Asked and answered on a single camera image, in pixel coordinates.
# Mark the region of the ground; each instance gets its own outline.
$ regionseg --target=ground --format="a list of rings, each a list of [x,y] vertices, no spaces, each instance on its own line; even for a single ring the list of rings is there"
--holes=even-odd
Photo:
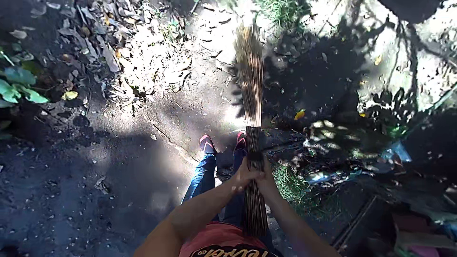
[[[61,10],[75,4],[56,2]],[[51,90],[47,95],[51,103],[24,102],[14,115],[1,109],[1,119],[12,121],[9,131],[15,138],[0,145],[0,246],[15,245],[30,256],[131,256],[181,202],[201,158],[197,142],[202,134],[210,135],[217,150],[224,153],[218,158],[218,168],[230,163],[234,136],[245,126],[241,95],[234,74],[229,73],[234,60],[233,31],[242,20],[252,20],[253,7],[248,1],[234,10],[200,2],[196,14],[190,15],[193,1],[172,1],[162,21],[169,21],[175,10],[186,19],[185,34],[193,35],[191,43],[183,46],[192,57],[186,67],[189,89],[167,89],[162,97],[160,88],[154,88],[152,101],[144,95],[128,100],[110,97],[108,90],[116,86],[113,78],[131,77],[138,69],[128,74],[121,63],[123,70],[113,74],[106,65],[89,65],[80,49],[75,50],[73,38],[68,37],[71,42],[66,43],[57,32],[66,16],[50,7],[38,18],[30,16],[30,10],[42,5],[21,0],[3,6],[2,46],[18,41],[8,32],[34,27],[21,40],[22,48],[55,80],[66,81],[76,69],[61,60],[63,54],[77,56],[86,69],[76,69],[76,99],[60,100],[63,92]],[[159,2],[152,5],[163,7]],[[364,116],[382,113],[386,126],[408,126],[457,81],[452,71],[456,63],[455,39],[451,38],[457,27],[454,1],[318,0],[310,5],[311,15],[302,18],[304,31],[300,33],[271,29],[268,21],[259,19],[266,49],[262,117],[266,148],[300,141],[311,123],[324,119],[359,131]],[[417,11],[406,11],[409,6],[416,6]],[[82,24],[78,14],[70,20],[72,27]],[[90,40],[97,42],[94,35]],[[50,61],[47,49],[57,60]],[[133,56],[122,53],[130,61]],[[407,164],[409,169],[449,174],[457,144],[453,98],[403,140],[413,160]],[[294,120],[302,108],[305,116]],[[332,142],[347,150],[338,154],[346,156],[352,149],[337,139]],[[357,147],[382,150],[370,146],[367,140]],[[283,150],[271,157],[289,161],[294,153]],[[99,190],[97,182],[107,190]],[[339,216],[306,219],[328,242],[370,198],[370,193],[352,182],[338,194],[344,205]],[[269,223],[275,245],[284,256],[293,256],[275,220],[270,218]]]

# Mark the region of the jeans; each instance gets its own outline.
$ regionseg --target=jeans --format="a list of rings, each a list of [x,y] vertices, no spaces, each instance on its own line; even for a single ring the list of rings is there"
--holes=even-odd
[[[236,173],[243,157],[247,155],[244,149],[238,149],[234,152],[233,170],[232,176]],[[195,168],[195,174],[192,178],[191,184],[187,189],[186,195],[182,202],[185,202],[192,197],[195,197],[201,193],[209,191],[215,187],[214,180],[214,169],[216,168],[216,156],[214,154],[206,154],[203,160]],[[219,216],[216,215],[211,221],[222,221],[229,223],[237,227],[241,227],[241,217],[243,215],[244,207],[244,192],[237,193],[225,206],[224,219],[219,220]],[[265,244],[268,250],[275,253],[277,256],[282,254],[274,248],[273,241],[271,238],[270,230],[267,230],[265,236],[259,237],[260,241]]]

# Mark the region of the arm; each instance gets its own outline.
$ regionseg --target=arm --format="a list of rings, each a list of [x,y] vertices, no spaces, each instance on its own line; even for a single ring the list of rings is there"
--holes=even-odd
[[[227,182],[176,207],[149,234],[133,257],[178,256],[182,244],[203,229],[236,192],[242,191],[251,179],[262,176],[263,172],[248,170],[245,157]]]
[[[340,257],[336,250],[323,241],[282,198],[271,173],[270,163],[264,158],[264,178],[256,179],[265,203],[270,207],[278,224],[288,236],[300,257]]]

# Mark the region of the soil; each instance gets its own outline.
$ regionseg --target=soil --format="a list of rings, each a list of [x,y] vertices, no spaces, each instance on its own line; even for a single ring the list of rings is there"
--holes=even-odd
[[[68,4],[66,0],[55,2]],[[423,7],[420,16],[405,12],[404,6],[410,6],[406,3],[362,2],[317,1],[312,12],[317,15],[308,19],[309,30],[303,36],[313,46],[294,60],[281,53],[281,45],[297,46],[296,33],[283,32],[279,38],[268,39],[262,117],[269,131],[266,147],[298,140],[300,134],[291,129],[301,133],[312,122],[323,119],[351,123],[356,130],[359,113],[374,113],[370,104],[384,90],[392,99],[400,87],[405,92],[420,88],[423,94],[416,100],[419,103],[408,102],[407,109],[409,113],[424,112],[455,82],[452,71],[448,77],[442,76],[444,64],[452,65],[453,60],[445,44],[440,39],[426,40],[441,35],[447,27],[456,28],[450,18],[455,13],[450,0],[433,6],[428,1],[414,4],[418,10]],[[31,18],[30,10],[36,4],[19,0],[3,5],[2,41],[16,42],[8,32],[22,26],[35,27],[21,44],[37,59],[46,56],[46,49],[53,56],[70,53],[71,44],[55,42],[64,16],[48,8],[46,15]],[[159,7],[158,2],[152,5]],[[172,1],[170,9],[188,16],[190,31],[186,33],[199,35],[198,18],[189,16],[193,5],[193,1]],[[197,13],[205,11],[200,3]],[[366,13],[379,17],[364,18]],[[440,28],[435,26],[437,19]],[[191,51],[188,79],[198,82],[196,86],[155,102],[141,101],[134,111],[105,99],[89,71],[79,76],[85,86],[78,87],[77,99],[61,101],[57,92],[51,96],[52,103],[21,103],[15,115],[0,110],[1,120],[13,122],[9,132],[15,136],[0,144],[0,246],[14,245],[30,256],[131,256],[147,234],[180,204],[195,162],[202,156],[197,143],[201,135],[210,135],[222,153],[218,169],[229,166],[234,137],[245,126],[240,91],[235,78],[222,71],[216,65],[220,62],[209,57],[206,49],[195,44]],[[379,55],[383,62],[373,65]],[[61,62],[46,69],[55,79],[67,78],[73,70]],[[436,112],[403,140],[413,160],[406,164],[407,169],[456,179],[449,172],[455,165],[452,156],[457,149],[455,99],[451,97],[447,110]],[[305,117],[294,120],[302,108],[306,109]],[[348,122],[348,113],[352,118],[356,114],[355,122]],[[389,112],[388,118],[396,115]],[[188,152],[187,159],[175,146]],[[107,187],[108,194],[95,187],[97,181]],[[328,242],[355,217],[370,193],[347,183],[339,196],[344,206],[340,216],[307,219]],[[374,212],[380,214],[387,208],[380,204]],[[270,217],[269,222],[275,245],[284,256],[294,256],[275,220]],[[365,233],[360,231],[350,241],[351,246],[363,241],[360,235]]]

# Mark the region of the hand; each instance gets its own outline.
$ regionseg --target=hand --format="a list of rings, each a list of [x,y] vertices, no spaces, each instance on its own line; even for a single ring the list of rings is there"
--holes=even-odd
[[[282,196],[279,193],[273,173],[271,172],[270,162],[265,156],[263,156],[263,171],[265,176],[259,177],[255,181],[257,182],[260,193],[265,199],[265,203],[271,206],[273,202],[282,199]]]
[[[229,179],[229,183],[231,184],[231,191],[241,192],[243,191],[244,187],[248,185],[248,183],[253,179],[260,179],[265,176],[265,173],[261,171],[257,171],[254,169],[248,169],[248,158],[245,156],[243,158],[243,162],[239,166],[238,170],[236,171],[235,175],[233,175]]]

